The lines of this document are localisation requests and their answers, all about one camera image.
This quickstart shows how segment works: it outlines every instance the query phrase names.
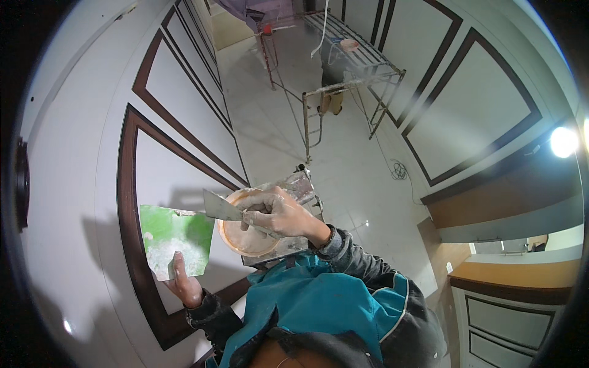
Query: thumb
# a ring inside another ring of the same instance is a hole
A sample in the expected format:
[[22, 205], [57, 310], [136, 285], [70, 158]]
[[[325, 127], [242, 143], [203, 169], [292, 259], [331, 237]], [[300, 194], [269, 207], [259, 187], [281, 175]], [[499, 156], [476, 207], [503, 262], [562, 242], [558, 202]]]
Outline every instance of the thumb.
[[275, 214], [261, 213], [260, 211], [248, 211], [243, 214], [243, 221], [250, 225], [256, 225], [268, 230], [273, 230]]
[[176, 283], [188, 281], [184, 267], [184, 256], [178, 250], [174, 252], [174, 274], [176, 275]]

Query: hand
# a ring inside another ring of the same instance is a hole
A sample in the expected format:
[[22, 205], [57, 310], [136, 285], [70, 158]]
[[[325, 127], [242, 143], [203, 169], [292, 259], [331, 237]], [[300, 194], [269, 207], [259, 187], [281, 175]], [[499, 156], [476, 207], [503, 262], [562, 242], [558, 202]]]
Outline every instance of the hand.
[[190, 309], [200, 307], [203, 303], [203, 288], [195, 277], [187, 277], [184, 268], [182, 252], [174, 253], [174, 280], [164, 281], [164, 284], [176, 295], [184, 305]]
[[286, 237], [304, 236], [313, 245], [325, 245], [331, 235], [329, 227], [316, 219], [280, 187], [250, 195], [236, 207], [247, 210], [243, 214], [241, 229], [256, 225]]

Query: teal jacket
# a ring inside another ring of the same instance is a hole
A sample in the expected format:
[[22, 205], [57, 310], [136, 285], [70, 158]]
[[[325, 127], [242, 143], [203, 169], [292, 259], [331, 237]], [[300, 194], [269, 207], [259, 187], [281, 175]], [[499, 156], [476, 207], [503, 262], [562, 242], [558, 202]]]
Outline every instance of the teal jacket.
[[304, 347], [342, 367], [439, 365], [446, 344], [421, 291], [347, 231], [330, 228], [320, 250], [248, 276], [243, 322], [206, 291], [201, 307], [187, 309], [188, 323], [213, 343], [207, 367], [247, 367], [266, 336], [289, 356]]

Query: black jacket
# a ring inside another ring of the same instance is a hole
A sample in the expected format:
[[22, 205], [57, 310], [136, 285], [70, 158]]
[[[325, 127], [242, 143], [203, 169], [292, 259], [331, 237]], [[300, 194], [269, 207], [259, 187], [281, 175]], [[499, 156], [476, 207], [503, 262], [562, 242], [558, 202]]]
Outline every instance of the black jacket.
[[[362, 247], [352, 243], [352, 235], [345, 230], [332, 229], [329, 243], [320, 250], [309, 247], [319, 258], [327, 261], [334, 272], [355, 276], [372, 293], [383, 287], [392, 287], [397, 271], [382, 258], [365, 253]], [[203, 304], [196, 309], [186, 309], [186, 319], [194, 329], [202, 329], [212, 342], [220, 362], [227, 339], [238, 331], [243, 323], [230, 306], [204, 291]], [[383, 362], [372, 357], [364, 341], [353, 331], [331, 335], [327, 333], [293, 334], [276, 327], [277, 310], [250, 341], [238, 348], [230, 359], [230, 367], [247, 367], [265, 336], [279, 341], [287, 355], [295, 355], [304, 347], [325, 355], [342, 367], [437, 367], [446, 353], [446, 343], [436, 315], [427, 308], [425, 298], [412, 280], [409, 280], [409, 297], [406, 312], [394, 331], [380, 343]]]

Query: light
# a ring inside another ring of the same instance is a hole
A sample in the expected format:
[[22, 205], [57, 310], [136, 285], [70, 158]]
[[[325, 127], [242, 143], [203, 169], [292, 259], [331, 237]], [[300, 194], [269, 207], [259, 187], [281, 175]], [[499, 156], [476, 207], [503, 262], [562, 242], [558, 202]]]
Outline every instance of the light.
[[67, 333], [72, 334], [72, 326], [67, 320], [64, 320], [64, 329]]
[[569, 157], [578, 147], [577, 136], [569, 129], [558, 127], [550, 136], [550, 147], [558, 157]]

